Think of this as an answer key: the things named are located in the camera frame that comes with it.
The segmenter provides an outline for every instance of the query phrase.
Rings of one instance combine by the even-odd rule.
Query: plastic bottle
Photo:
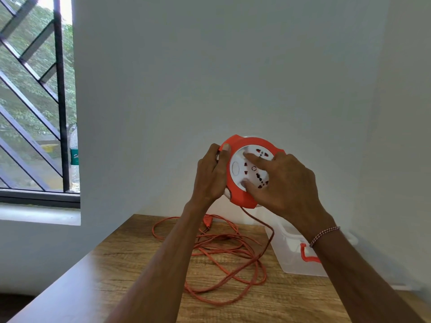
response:
[[[78,126],[70,134],[70,191],[80,192],[79,157],[78,157]]]

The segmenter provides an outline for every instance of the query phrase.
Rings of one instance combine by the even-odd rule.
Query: person's left hand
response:
[[[226,188],[226,166],[230,158],[231,147],[229,144],[223,145],[217,162],[219,147],[217,144],[212,144],[205,156],[197,162],[191,201],[198,206],[205,207],[206,210],[223,195]]]

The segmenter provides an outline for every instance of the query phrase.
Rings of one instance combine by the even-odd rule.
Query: wooden tabletop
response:
[[[34,301],[19,312],[11,323],[102,322],[137,279],[142,269],[159,248],[151,227],[160,217],[133,215],[120,228],[101,242],[54,282]],[[158,228],[166,236],[173,222]],[[228,232],[222,222],[214,222],[211,231]],[[268,238],[261,226],[240,225],[240,231],[264,244]],[[217,255],[228,269],[245,260],[231,255]],[[262,257],[268,279],[254,286],[240,301],[224,307],[202,303],[184,293],[177,322],[350,322],[330,280],[284,273],[271,248]],[[250,278],[253,270],[240,277]],[[224,273],[206,258],[193,257],[187,281],[193,287],[205,287],[218,282]],[[230,281],[205,296],[216,300],[234,298],[244,284]],[[409,292],[402,297],[427,321],[427,307]]]

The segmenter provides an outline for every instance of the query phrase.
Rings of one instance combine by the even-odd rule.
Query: person's right hand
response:
[[[292,154],[277,153],[272,161],[244,154],[251,163],[269,175],[269,183],[258,189],[248,180],[243,185],[259,205],[285,218],[310,242],[319,232],[335,227],[334,219],[323,208],[313,171]]]

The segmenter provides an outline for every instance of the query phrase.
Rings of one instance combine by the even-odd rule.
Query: hand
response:
[[[231,155],[231,147],[229,144],[223,145],[217,162],[219,147],[217,144],[212,144],[205,156],[197,162],[191,201],[198,206],[203,206],[206,210],[223,195],[226,188],[226,166]]]
[[[292,223],[308,241],[335,227],[334,219],[320,203],[313,171],[296,157],[280,152],[268,161],[254,154],[244,155],[269,176],[268,185],[262,189],[248,180],[243,182],[256,202]]]

